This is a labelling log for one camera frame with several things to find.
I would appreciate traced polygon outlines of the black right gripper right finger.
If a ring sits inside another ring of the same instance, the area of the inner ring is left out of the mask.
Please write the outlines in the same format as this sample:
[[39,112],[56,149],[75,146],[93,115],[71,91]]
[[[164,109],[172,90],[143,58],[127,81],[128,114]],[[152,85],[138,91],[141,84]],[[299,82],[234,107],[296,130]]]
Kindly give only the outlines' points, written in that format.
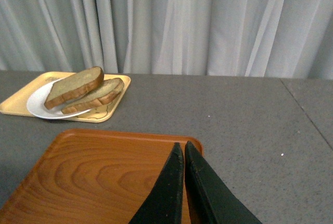
[[191,223],[260,223],[192,142],[185,145],[185,187]]

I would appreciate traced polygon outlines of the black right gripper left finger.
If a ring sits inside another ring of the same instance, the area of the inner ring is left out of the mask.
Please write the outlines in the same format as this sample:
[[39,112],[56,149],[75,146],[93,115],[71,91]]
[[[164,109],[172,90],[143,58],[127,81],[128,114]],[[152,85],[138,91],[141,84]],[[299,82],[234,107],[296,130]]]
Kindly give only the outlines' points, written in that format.
[[130,223],[181,223],[184,157],[175,143],[152,190]]

